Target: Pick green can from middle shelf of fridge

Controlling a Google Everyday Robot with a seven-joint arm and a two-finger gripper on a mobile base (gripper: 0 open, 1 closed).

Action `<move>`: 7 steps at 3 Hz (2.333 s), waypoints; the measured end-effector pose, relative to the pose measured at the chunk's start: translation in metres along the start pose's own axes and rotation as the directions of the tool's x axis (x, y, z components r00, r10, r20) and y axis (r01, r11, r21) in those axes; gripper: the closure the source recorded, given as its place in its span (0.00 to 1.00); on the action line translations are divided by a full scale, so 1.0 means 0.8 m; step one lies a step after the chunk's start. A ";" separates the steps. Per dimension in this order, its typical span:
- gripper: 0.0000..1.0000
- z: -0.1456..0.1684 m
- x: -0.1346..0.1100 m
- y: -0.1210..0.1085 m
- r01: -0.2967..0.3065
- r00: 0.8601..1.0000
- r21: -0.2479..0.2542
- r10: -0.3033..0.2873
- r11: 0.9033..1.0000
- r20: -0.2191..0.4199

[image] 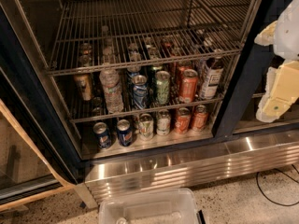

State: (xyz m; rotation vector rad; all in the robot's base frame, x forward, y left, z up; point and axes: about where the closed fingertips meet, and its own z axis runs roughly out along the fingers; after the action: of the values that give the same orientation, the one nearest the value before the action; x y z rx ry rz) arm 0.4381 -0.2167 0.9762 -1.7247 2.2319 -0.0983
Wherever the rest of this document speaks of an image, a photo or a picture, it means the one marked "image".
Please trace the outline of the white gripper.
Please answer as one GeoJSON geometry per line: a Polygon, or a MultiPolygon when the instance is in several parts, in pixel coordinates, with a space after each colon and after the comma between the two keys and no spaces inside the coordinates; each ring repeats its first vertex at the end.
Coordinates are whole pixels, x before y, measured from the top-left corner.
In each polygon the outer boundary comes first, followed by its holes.
{"type": "Polygon", "coordinates": [[[299,0],[292,0],[277,21],[256,35],[254,43],[273,45],[274,53],[286,60],[278,68],[268,69],[265,94],[256,112],[257,120],[271,123],[299,98],[299,0]]]}

